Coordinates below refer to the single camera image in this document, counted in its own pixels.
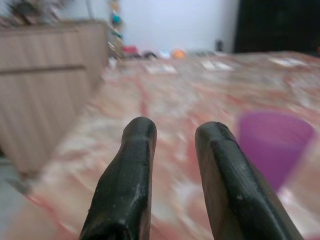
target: red object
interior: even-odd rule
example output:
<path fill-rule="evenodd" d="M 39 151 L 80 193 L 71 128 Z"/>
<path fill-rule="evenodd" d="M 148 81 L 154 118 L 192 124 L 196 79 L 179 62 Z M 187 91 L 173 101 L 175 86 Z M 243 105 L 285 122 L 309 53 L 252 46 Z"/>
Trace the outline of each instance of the red object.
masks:
<path fill-rule="evenodd" d="M 138 53 L 138 49 L 136 46 L 124 46 L 122 49 L 123 49 L 124 53 L 126 53 L 126 54 Z"/>

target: wooden cabinet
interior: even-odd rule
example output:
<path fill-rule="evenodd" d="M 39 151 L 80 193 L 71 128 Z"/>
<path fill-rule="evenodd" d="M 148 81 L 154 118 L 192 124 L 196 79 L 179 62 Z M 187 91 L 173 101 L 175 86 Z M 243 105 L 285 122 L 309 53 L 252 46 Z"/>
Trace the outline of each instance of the wooden cabinet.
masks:
<path fill-rule="evenodd" d="M 0 146 L 21 173 L 39 171 L 107 65 L 102 22 L 0 32 Z"/>

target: plastic cup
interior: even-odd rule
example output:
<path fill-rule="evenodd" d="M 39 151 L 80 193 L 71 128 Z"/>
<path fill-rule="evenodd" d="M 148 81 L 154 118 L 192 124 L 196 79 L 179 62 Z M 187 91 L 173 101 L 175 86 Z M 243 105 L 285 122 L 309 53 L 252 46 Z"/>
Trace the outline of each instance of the plastic cup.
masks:
<path fill-rule="evenodd" d="M 277 192 L 314 135 L 313 127 L 295 116 L 255 111 L 240 118 L 238 143 Z"/>

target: orange ball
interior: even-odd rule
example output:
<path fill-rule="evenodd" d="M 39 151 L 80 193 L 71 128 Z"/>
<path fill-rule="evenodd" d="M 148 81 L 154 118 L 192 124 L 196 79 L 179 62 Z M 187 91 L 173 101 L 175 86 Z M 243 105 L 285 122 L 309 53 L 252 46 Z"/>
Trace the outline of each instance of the orange ball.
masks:
<path fill-rule="evenodd" d="M 172 52 L 172 56 L 176 59 L 183 59 L 186 57 L 186 54 L 181 49 L 176 49 Z"/>

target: pink marble surface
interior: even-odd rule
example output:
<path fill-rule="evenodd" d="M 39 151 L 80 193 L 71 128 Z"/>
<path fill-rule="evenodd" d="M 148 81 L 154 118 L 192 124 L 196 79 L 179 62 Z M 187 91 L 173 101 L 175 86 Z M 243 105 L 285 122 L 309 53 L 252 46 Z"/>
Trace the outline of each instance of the pink marble surface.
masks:
<path fill-rule="evenodd" d="M 283 66 L 272 58 L 300 62 Z M 208 70 L 203 65 L 208 61 L 228 67 Z M 163 65 L 174 72 L 155 70 Z M 150 239 L 213 239 L 194 147 L 196 128 L 219 121 L 237 135 L 240 114 L 272 109 L 300 116 L 319 132 L 319 103 L 320 60 L 294 52 L 132 60 L 123 69 L 107 68 L 98 93 L 59 144 L 26 203 L 42 209 L 54 234 L 21 227 L 23 206 L 7 239 L 77 239 L 98 179 L 118 151 L 124 127 L 138 116 L 152 119 L 158 132 Z M 320 235 L 319 157 L 317 140 L 279 193 L 306 238 Z M 32 221 L 41 225 L 42 218 Z"/>

